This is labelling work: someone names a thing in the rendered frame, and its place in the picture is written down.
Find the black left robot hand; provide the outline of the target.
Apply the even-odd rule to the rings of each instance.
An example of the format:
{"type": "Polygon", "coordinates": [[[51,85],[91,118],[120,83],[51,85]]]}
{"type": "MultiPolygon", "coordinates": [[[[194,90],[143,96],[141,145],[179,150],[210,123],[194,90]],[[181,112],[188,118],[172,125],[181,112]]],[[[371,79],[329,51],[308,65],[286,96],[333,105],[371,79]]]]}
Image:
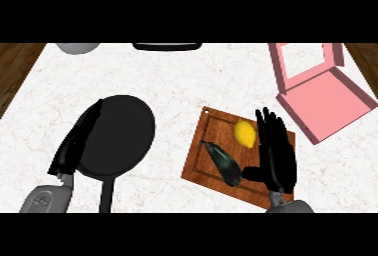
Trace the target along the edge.
{"type": "Polygon", "coordinates": [[[72,175],[83,152],[85,141],[91,133],[95,120],[100,116],[103,100],[97,102],[83,112],[57,148],[47,173],[58,176],[72,175]]]}

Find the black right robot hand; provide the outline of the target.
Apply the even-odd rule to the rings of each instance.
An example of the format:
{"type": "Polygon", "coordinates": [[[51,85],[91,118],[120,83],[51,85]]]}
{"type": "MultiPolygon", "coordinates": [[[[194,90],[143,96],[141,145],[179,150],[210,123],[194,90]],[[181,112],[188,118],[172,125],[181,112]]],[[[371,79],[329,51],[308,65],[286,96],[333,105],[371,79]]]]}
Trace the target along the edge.
{"type": "Polygon", "coordinates": [[[296,183],[296,160],[281,118],[267,108],[255,110],[259,166],[244,167],[241,178],[262,182],[271,192],[290,194],[296,183]]]}

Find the yellow lemon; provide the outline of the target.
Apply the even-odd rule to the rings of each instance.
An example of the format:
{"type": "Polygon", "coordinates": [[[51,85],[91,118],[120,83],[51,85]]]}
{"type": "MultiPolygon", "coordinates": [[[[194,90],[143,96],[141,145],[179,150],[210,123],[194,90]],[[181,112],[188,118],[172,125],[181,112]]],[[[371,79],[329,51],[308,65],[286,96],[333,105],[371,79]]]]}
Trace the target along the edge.
{"type": "Polygon", "coordinates": [[[239,120],[233,126],[233,137],[236,142],[247,149],[253,147],[255,129],[244,120],[239,120]]]}

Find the brown wooden cutting board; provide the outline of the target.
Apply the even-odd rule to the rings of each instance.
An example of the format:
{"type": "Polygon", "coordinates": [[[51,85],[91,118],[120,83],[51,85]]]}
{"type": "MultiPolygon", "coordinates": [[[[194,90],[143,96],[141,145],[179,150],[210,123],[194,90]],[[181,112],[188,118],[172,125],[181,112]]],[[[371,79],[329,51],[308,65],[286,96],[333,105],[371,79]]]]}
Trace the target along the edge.
{"type": "Polygon", "coordinates": [[[268,190],[262,182],[241,180],[236,187],[230,187],[218,173],[215,164],[200,141],[215,143],[228,153],[240,168],[259,166],[259,140],[255,140],[250,149],[243,147],[233,137],[233,126],[239,120],[244,120],[256,127],[255,118],[246,119],[209,107],[202,108],[196,131],[191,139],[181,178],[267,209],[268,190]]]}

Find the pink cardboard box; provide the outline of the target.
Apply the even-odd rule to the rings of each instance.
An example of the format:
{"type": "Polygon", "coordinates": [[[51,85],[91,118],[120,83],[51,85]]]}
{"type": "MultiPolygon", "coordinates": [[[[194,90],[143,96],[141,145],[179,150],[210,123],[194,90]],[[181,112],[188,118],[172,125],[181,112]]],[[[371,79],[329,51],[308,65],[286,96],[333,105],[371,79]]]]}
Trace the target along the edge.
{"type": "Polygon", "coordinates": [[[324,61],[293,77],[286,73],[284,46],[289,43],[268,44],[275,99],[309,142],[317,144],[378,107],[378,102],[337,69],[343,65],[339,43],[321,43],[324,61]]]}

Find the black frying pan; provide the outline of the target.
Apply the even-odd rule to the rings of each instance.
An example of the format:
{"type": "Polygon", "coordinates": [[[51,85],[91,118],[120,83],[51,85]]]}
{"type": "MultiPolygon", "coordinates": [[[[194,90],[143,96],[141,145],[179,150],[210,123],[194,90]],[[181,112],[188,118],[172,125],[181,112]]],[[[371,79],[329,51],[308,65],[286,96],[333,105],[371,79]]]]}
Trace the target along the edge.
{"type": "Polygon", "coordinates": [[[141,161],[154,137],[154,117],[134,96],[103,99],[100,116],[89,133],[78,171],[101,182],[98,212],[109,213],[114,178],[141,161]]]}

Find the grey bowl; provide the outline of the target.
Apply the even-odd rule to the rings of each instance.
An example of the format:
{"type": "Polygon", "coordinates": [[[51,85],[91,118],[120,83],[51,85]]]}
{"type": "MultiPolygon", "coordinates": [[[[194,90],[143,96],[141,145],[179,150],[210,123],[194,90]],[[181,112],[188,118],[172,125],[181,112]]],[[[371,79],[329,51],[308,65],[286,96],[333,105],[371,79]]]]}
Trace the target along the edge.
{"type": "Polygon", "coordinates": [[[92,51],[98,43],[57,43],[58,49],[70,55],[85,54],[92,51]]]}

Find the black tray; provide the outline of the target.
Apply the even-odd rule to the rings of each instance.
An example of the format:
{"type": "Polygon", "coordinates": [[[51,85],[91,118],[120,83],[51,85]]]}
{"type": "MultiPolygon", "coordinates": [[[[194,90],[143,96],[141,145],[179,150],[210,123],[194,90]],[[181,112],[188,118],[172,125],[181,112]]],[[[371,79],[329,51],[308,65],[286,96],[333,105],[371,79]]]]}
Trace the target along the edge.
{"type": "Polygon", "coordinates": [[[202,43],[132,43],[132,47],[144,51],[190,51],[200,46],[202,43]]]}

